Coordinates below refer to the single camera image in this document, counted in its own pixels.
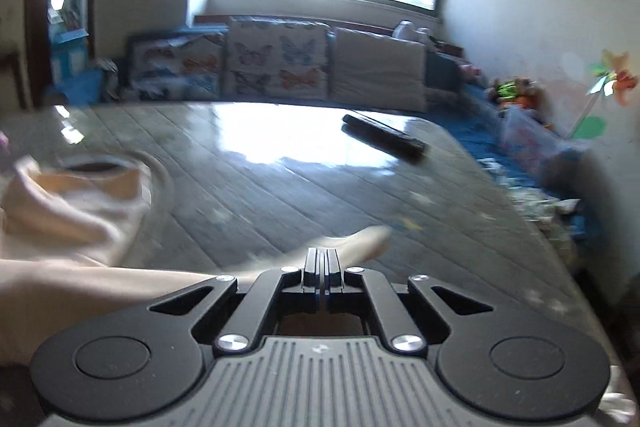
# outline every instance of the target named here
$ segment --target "remote control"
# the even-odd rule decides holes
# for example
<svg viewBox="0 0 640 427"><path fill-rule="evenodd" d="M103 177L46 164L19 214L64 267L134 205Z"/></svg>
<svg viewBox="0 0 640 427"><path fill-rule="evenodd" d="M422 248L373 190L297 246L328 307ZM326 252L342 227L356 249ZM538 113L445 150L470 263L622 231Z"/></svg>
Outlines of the remote control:
<svg viewBox="0 0 640 427"><path fill-rule="evenodd" d="M369 142L385 152L418 161L427 145L417 138L361 114L346 114L342 118L342 130L356 138Z"/></svg>

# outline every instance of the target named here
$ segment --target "black mount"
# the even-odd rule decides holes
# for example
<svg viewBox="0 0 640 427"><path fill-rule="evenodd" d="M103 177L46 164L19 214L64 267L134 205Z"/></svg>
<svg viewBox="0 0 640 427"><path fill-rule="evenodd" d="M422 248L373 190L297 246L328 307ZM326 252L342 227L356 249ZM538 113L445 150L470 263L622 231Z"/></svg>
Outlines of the black mount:
<svg viewBox="0 0 640 427"><path fill-rule="evenodd" d="M295 313L350 313L364 334L278 336ZM601 346L513 301L426 275L391 285L310 248L247 290L218 276L51 337L31 362L47 427L590 425Z"/></svg>

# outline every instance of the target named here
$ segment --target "butterfly pillow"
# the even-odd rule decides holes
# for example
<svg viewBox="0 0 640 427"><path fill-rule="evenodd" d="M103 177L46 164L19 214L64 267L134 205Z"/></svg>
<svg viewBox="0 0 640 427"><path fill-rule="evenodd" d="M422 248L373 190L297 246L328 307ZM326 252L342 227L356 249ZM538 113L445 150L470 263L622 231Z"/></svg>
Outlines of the butterfly pillow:
<svg viewBox="0 0 640 427"><path fill-rule="evenodd" d="M275 36L268 21L231 20L226 36L226 96L260 98L278 73Z"/></svg>
<svg viewBox="0 0 640 427"><path fill-rule="evenodd" d="M274 98L326 100L327 33L322 23L281 22L276 56L278 71L267 86L267 95Z"/></svg>
<svg viewBox="0 0 640 427"><path fill-rule="evenodd" d="M186 41L186 38L159 39L133 44L132 61L129 67L130 79L180 74L181 62L176 50Z"/></svg>
<svg viewBox="0 0 640 427"><path fill-rule="evenodd" d="M213 74L222 68L224 35L200 35L175 49L182 74Z"/></svg>

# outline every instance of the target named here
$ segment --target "butterfly print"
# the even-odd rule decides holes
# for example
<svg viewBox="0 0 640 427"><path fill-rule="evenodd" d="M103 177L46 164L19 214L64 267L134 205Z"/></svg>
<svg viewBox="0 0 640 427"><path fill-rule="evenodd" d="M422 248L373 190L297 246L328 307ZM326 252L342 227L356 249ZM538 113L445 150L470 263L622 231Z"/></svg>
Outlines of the butterfly print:
<svg viewBox="0 0 640 427"><path fill-rule="evenodd" d="M245 66L251 66L252 64L260 67L265 66L273 49L273 46L263 46L258 51L252 51L240 42L234 42L234 46L240 55L241 64Z"/></svg>
<svg viewBox="0 0 640 427"><path fill-rule="evenodd" d="M305 74L299 76L297 74L293 74L287 70L280 70L280 77L282 79L282 87L285 89L291 89L292 87L298 86L309 86L316 87L320 76L320 71L318 68L312 68L308 70Z"/></svg>
<svg viewBox="0 0 640 427"><path fill-rule="evenodd" d="M280 37L282 43L282 58L284 58L287 64L295 64L297 60L303 66L311 64L311 55L316 48L316 40L311 39L309 42L302 44L302 47L297 48L291 42L291 39L285 36Z"/></svg>
<svg viewBox="0 0 640 427"><path fill-rule="evenodd" d="M264 94L264 88L271 79L270 74L231 72L236 78L236 93L238 94Z"/></svg>
<svg viewBox="0 0 640 427"><path fill-rule="evenodd" d="M215 73L218 70L218 58L216 55L209 55L209 57L203 60L195 60L194 58L187 57L182 60L182 66L184 67L184 72L187 74L202 70Z"/></svg>

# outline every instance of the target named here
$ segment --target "blue bedsheet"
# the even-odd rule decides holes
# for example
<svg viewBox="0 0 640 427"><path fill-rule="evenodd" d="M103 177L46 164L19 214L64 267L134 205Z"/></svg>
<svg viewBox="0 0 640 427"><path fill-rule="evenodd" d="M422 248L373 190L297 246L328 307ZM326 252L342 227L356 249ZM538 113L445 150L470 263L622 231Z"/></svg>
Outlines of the blue bedsheet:
<svg viewBox="0 0 640 427"><path fill-rule="evenodd" d="M495 137L489 133L479 117L462 108L435 106L423 118L444 127L476 160L495 158L504 166L507 176L515 178L522 187L539 187L516 162L500 151Z"/></svg>

